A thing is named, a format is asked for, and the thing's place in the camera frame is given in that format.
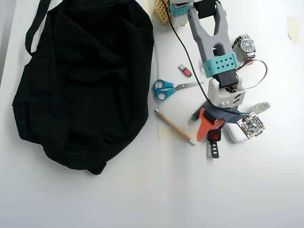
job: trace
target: black fabric bag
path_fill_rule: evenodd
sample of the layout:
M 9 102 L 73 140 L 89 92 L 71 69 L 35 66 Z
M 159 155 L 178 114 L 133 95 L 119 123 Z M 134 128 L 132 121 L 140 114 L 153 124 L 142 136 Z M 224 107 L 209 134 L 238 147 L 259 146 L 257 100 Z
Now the black fabric bag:
M 148 118 L 149 16 L 134 0 L 40 0 L 32 55 L 13 101 L 21 139 L 71 169 L 100 174 Z M 46 23 L 36 52 L 33 37 Z

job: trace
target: cable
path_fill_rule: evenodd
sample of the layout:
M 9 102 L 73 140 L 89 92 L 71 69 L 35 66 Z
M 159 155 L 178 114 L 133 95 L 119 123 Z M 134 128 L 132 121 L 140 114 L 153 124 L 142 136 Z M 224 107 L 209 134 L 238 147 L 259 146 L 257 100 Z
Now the cable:
M 225 108 L 217 107 L 217 106 L 215 106 L 215 105 L 209 100 L 209 98 L 207 97 L 207 95 L 206 95 L 206 93 L 205 93 L 203 87 L 201 86 L 200 81 L 199 81 L 199 79 L 198 79 L 198 77 L 197 77 L 197 75 L 196 75 L 196 72 L 195 72 L 195 70 L 194 70 L 194 67 L 193 67 L 193 64 L 192 64 L 190 55 L 189 55 L 189 53 L 188 53 L 188 50 L 187 50 L 187 48 L 185 47 L 185 45 L 184 45 L 184 43 L 182 42 L 182 40 L 181 40 L 181 38 L 179 37 L 179 35 L 177 34 L 177 32 L 176 32 L 174 26 L 172 25 L 172 22 L 171 22 L 171 19 L 170 19 L 170 15 L 169 15 L 167 6 L 166 6 L 166 4 L 165 4 L 165 2 L 164 2 L 163 0 L 161 0 L 161 1 L 162 1 L 163 5 L 164 5 L 164 7 L 165 7 L 165 9 L 166 9 L 166 13 L 167 13 L 167 16 L 168 16 L 168 19 L 169 19 L 170 26 L 171 26 L 171 28 L 172 28 L 174 34 L 176 35 L 177 39 L 180 41 L 181 45 L 183 46 L 183 48 L 184 48 L 184 50 L 185 50 L 185 52 L 186 52 L 186 55 L 187 55 L 188 60 L 189 60 L 189 62 L 190 62 L 190 65 L 191 65 L 193 74 L 194 74 L 194 76 L 195 76 L 195 79 L 196 79 L 196 81 L 198 82 L 199 87 L 200 87 L 202 93 L 204 94 L 204 97 L 206 98 L 207 102 L 210 103 L 210 104 L 211 104 L 213 107 L 215 107 L 216 109 L 219 109 L 219 110 L 221 110 L 221 111 L 223 111 L 223 112 L 225 112 L 225 113 L 230 113 L 230 114 L 234 114 L 234 115 L 248 115 L 247 113 L 236 113 L 236 112 L 233 112 L 233 111 L 226 110 Z
M 266 64 L 264 61 L 259 60 L 259 59 L 252 59 L 252 60 L 249 60 L 248 62 L 246 62 L 246 63 L 244 63 L 243 65 L 241 65 L 241 66 L 239 66 L 238 68 L 236 68 L 236 70 L 240 70 L 240 69 L 242 69 L 243 67 L 247 66 L 248 64 L 254 63 L 254 62 L 261 62 L 261 63 L 263 63 L 264 66 L 265 66 L 266 71 L 265 71 L 265 74 L 264 74 L 264 76 L 262 77 L 262 79 L 261 79 L 256 85 L 254 85 L 254 86 L 252 86 L 252 87 L 245 88 L 245 89 L 241 89 L 241 88 L 240 88 L 240 89 L 233 89 L 233 90 L 232 90 L 233 92 L 234 92 L 234 91 L 241 91 L 241 90 L 252 89 L 252 88 L 258 86 L 258 85 L 265 79 L 265 77 L 266 77 L 266 75 L 267 75 L 267 73 L 268 73 L 268 67 L 267 67 L 267 64 Z

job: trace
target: bag strap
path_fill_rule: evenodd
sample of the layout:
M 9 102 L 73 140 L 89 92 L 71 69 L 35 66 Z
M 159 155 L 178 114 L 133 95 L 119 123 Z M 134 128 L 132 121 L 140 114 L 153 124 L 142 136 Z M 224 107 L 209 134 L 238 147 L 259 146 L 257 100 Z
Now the bag strap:
M 36 16 L 33 20 L 31 27 L 29 28 L 26 36 L 25 36 L 25 48 L 30 55 L 33 55 L 32 52 L 32 43 L 35 33 L 38 31 L 45 15 L 47 14 L 48 7 L 52 0 L 40 0 L 38 5 Z

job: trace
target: teal bracket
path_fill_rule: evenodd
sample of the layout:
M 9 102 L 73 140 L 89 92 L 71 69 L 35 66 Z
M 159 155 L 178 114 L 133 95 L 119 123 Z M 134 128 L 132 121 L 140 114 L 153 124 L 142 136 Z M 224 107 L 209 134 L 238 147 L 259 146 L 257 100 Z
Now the teal bracket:
M 188 13 L 188 10 L 193 7 L 192 3 L 175 8 L 174 4 L 170 3 L 170 11 L 173 17 L 179 17 Z
M 206 72 L 206 77 L 212 77 L 219 73 L 233 70 L 239 66 L 238 58 L 235 52 L 209 59 L 203 65 Z

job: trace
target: orange 3d printed part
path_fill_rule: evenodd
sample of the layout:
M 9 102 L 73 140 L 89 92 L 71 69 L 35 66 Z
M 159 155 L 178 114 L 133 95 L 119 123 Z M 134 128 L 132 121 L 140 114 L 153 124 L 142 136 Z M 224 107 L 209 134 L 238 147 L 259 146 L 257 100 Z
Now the orange 3d printed part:
M 211 123 L 204 116 L 204 111 L 205 111 L 205 109 L 202 108 L 200 110 L 200 113 L 199 113 L 199 117 L 201 119 L 201 123 L 200 123 L 199 131 L 198 131 L 197 136 L 196 136 L 198 142 L 200 142 L 200 141 L 203 140 L 203 138 L 207 135 L 207 133 L 208 133 L 209 130 L 217 129 L 221 125 L 223 125 L 224 122 L 225 122 L 223 119 L 220 119 L 220 120 L 216 120 L 214 124 Z

